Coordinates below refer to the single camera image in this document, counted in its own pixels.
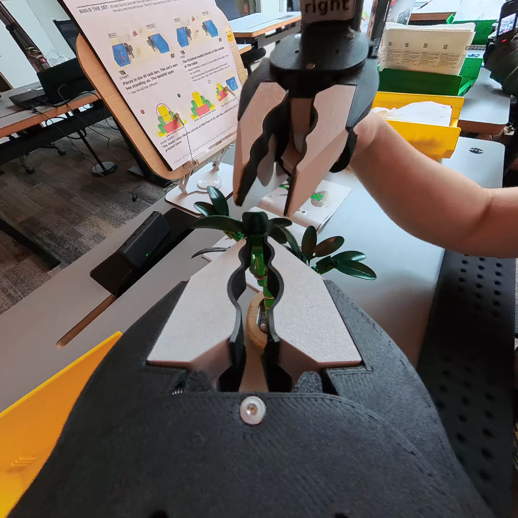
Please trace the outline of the person's right hand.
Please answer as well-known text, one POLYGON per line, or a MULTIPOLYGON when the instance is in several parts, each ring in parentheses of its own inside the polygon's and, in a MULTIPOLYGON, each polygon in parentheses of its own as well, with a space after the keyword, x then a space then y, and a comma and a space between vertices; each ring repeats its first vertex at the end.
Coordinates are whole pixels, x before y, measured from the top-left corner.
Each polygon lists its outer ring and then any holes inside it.
POLYGON ((354 133, 357 140, 350 167, 358 176, 399 158, 400 135, 378 113, 370 112, 354 133))

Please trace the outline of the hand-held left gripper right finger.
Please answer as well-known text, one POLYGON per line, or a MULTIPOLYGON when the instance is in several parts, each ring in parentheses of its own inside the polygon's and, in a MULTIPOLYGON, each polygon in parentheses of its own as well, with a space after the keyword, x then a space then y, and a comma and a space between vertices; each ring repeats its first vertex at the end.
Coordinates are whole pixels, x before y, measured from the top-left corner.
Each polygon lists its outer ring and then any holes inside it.
POLYGON ((320 275, 272 238, 265 240, 268 342, 262 356, 270 392, 289 392, 304 372, 356 367, 361 355, 320 275))

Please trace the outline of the white paper bags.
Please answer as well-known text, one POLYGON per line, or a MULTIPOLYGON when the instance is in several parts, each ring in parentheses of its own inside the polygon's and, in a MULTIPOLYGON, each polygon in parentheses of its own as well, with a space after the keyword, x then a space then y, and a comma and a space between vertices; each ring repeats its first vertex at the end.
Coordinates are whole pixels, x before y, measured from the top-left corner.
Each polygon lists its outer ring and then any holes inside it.
POLYGON ((452 116, 452 107, 433 101, 422 101, 391 109, 373 107, 371 112, 378 113, 383 119, 392 122, 448 127, 452 116))

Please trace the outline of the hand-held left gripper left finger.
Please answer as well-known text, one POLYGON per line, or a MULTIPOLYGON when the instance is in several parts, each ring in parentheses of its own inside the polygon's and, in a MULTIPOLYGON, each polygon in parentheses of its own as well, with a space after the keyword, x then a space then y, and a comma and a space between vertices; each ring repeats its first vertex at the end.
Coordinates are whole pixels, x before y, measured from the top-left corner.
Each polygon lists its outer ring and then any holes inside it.
POLYGON ((246 290, 248 243, 237 242, 191 276, 147 362, 203 371, 223 392, 238 392, 246 363, 239 297, 246 290))

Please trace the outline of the black box with green light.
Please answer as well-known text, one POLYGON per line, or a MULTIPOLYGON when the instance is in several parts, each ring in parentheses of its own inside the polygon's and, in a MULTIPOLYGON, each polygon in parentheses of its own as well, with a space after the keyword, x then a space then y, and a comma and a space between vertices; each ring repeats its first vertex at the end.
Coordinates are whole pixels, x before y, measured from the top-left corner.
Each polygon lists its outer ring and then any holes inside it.
POLYGON ((164 215, 153 211, 119 247, 117 254, 133 268, 141 267, 170 235, 164 215))

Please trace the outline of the wooden poster board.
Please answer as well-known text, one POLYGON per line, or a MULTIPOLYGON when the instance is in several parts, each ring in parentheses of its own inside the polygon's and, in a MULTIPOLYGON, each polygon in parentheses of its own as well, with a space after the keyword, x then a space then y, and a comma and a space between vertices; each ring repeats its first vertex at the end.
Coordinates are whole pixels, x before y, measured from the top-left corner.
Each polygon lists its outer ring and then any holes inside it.
POLYGON ((210 148, 195 155, 193 159, 188 159, 184 165, 174 170, 170 169, 161 154, 153 146, 146 132, 139 125, 133 111, 127 106, 101 61, 82 35, 79 35, 76 39, 76 51, 83 72, 111 112, 114 120, 121 127, 126 139, 131 142, 135 160, 145 163, 149 171, 159 177, 167 180, 181 179, 188 172, 193 171, 196 166, 210 161, 217 152, 236 141, 236 131, 226 136, 220 136, 217 138, 216 144, 210 148))

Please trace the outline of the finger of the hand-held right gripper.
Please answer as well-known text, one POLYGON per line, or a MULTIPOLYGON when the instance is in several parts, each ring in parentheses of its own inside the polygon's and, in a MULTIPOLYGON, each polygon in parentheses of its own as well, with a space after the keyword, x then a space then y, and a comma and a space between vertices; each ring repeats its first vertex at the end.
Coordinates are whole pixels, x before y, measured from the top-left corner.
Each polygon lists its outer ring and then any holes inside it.
POLYGON ((296 164, 284 215, 291 217, 314 193, 342 153, 347 137, 347 118, 356 86, 334 85, 316 94, 317 120, 305 139, 306 151, 296 164))
POLYGON ((237 125, 233 169, 234 202, 242 206, 256 179, 270 177, 279 164, 281 174, 291 176, 282 156, 291 136, 291 98, 276 82, 261 82, 237 125))

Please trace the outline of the black laptop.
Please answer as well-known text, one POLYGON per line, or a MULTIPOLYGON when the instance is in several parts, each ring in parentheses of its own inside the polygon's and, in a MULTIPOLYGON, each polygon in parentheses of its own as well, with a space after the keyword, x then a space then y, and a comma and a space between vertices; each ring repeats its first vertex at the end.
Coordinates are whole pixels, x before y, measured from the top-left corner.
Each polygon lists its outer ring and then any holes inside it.
POLYGON ((76 57, 38 72, 37 78, 40 87, 9 97, 15 106, 62 106, 94 89, 76 57))

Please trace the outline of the person's right forearm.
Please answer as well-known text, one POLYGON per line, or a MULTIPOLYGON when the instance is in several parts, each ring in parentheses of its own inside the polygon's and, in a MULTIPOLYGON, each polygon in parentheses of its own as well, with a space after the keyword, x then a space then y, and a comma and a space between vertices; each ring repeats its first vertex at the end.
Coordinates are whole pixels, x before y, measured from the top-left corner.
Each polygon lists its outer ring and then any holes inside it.
POLYGON ((469 255, 517 258, 517 187, 487 189, 424 156, 386 126, 372 140, 387 152, 372 197, 402 229, 469 255))

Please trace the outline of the black perforated pad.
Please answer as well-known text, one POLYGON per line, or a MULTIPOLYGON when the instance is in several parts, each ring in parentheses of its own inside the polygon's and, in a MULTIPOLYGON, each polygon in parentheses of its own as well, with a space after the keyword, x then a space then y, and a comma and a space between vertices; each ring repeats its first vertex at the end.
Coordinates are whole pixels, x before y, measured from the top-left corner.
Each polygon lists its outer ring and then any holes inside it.
POLYGON ((515 260, 444 253, 418 373, 496 517, 512 512, 515 260))

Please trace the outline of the white instruction poster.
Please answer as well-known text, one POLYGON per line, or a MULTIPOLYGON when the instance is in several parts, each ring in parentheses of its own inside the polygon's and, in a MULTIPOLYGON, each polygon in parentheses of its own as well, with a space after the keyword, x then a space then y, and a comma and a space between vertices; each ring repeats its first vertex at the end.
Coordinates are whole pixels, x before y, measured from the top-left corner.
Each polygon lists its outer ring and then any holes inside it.
POLYGON ((165 163, 236 132, 241 81, 216 1, 61 1, 165 163))

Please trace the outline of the green lego bamboo plant model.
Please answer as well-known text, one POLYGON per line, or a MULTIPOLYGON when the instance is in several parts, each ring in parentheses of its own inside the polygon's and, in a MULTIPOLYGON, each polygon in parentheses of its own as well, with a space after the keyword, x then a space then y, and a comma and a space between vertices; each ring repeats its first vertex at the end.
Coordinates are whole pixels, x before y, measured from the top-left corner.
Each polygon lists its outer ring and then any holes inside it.
POLYGON ((208 186, 208 195, 211 200, 196 202, 194 207, 202 217, 193 223, 191 228, 207 228, 221 230, 230 238, 231 245, 248 239, 251 245, 251 259, 249 272, 255 277, 262 290, 260 301, 255 310, 255 323, 247 323, 247 333, 252 342, 264 349, 267 343, 269 310, 275 302, 270 288, 273 286, 273 275, 269 274, 267 259, 265 258, 265 237, 283 245, 292 255, 306 265, 318 258, 311 267, 317 274, 322 275, 336 269, 345 275, 365 280, 375 280, 376 273, 363 263, 366 255, 360 251, 343 251, 336 253, 344 244, 341 236, 333 236, 317 243, 317 233, 313 226, 309 226, 302 236, 301 245, 296 241, 288 227, 288 219, 275 217, 268 219, 266 213, 260 211, 257 216, 244 216, 244 222, 230 217, 229 205, 220 190, 208 186))

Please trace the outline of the wooden desk with black frame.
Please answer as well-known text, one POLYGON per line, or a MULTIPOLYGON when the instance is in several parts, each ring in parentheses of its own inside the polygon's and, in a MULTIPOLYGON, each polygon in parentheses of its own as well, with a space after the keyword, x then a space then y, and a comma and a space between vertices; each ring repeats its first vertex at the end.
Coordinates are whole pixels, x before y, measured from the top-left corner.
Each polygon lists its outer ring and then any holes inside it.
POLYGON ((83 156, 93 166, 93 176, 103 177, 117 170, 115 163, 103 161, 87 141, 87 129, 109 141, 109 137, 94 127, 109 117, 106 105, 95 90, 83 91, 75 98, 57 104, 48 103, 43 95, 30 98, 33 94, 43 94, 37 83, 1 95, 2 166, 17 160, 25 173, 32 175, 35 170, 26 163, 26 157, 40 149, 54 150, 64 156, 65 151, 56 142, 66 139, 80 153, 83 150, 77 147, 76 141, 87 148, 83 156))

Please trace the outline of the green plastic bin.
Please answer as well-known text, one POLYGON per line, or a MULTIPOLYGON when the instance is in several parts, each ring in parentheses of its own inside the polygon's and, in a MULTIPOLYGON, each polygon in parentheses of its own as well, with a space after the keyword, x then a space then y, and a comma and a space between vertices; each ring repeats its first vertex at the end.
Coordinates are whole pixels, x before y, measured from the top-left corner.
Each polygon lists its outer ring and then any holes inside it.
POLYGON ((465 58, 458 75, 385 68, 379 73, 380 92, 464 96, 476 82, 483 58, 465 58))

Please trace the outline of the yellow plastic parts bin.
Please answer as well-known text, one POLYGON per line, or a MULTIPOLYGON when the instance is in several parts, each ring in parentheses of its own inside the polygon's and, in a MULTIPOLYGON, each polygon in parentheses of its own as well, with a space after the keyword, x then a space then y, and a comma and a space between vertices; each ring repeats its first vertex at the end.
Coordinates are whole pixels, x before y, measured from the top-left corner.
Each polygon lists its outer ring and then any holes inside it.
POLYGON ((465 101, 463 96, 378 92, 372 107, 391 109, 422 101, 450 105, 452 107, 450 125, 446 127, 408 122, 387 122, 401 137, 429 158, 436 161, 449 159, 455 151, 461 133, 458 121, 465 101))
POLYGON ((39 474, 88 379, 121 337, 114 333, 1 412, 1 517, 39 474))

